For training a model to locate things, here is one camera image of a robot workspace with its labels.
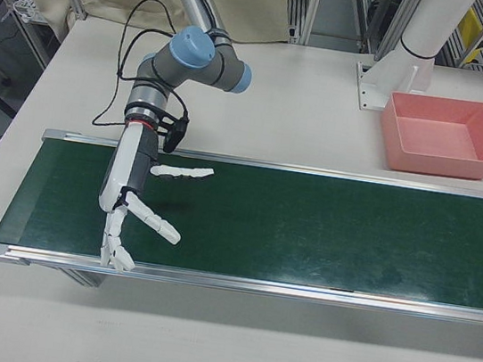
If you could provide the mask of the white grey robot hand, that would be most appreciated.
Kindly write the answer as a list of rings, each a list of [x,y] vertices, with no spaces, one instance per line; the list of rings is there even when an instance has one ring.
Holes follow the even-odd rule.
[[[100,208],[107,219],[104,226],[101,265],[111,265],[119,272],[132,271],[134,260],[123,247],[120,234],[127,213],[131,212],[145,225],[172,244],[180,241],[178,231],[141,201],[146,178],[155,177],[209,177],[214,174],[208,168],[182,168],[158,163],[157,132],[146,123],[136,120],[126,124],[116,150],[111,156],[102,188],[99,193]]]

